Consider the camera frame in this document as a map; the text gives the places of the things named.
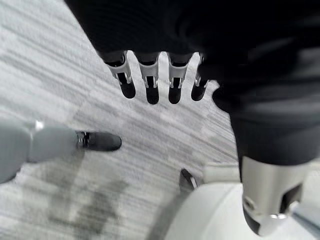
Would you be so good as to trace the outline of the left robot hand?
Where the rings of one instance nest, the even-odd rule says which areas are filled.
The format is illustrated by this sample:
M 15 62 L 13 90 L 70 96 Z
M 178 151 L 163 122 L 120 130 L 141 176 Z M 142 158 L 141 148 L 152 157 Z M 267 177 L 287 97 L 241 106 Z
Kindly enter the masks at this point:
M 258 236 L 298 200 L 320 156 L 317 0 L 68 0 L 105 63 L 113 52 L 202 54 L 199 80 L 235 136 L 242 209 Z

